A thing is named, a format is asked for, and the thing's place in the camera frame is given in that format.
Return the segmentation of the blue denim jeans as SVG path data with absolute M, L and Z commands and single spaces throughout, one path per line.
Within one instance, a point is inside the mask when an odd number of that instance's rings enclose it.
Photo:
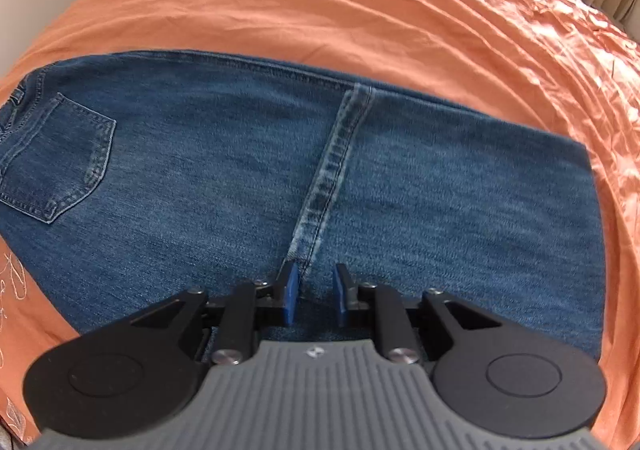
M 80 332 L 292 260 L 300 340 L 334 329 L 342 262 L 600 352 L 582 144 L 308 66 L 130 51 L 32 71 L 1 107 L 1 234 Z

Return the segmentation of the orange bed cover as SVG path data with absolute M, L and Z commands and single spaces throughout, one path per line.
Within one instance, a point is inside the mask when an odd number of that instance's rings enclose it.
M 76 0 L 1 79 L 135 49 L 250 54 L 373 77 L 585 144 L 606 254 L 594 430 L 639 439 L 639 48 L 580 0 Z

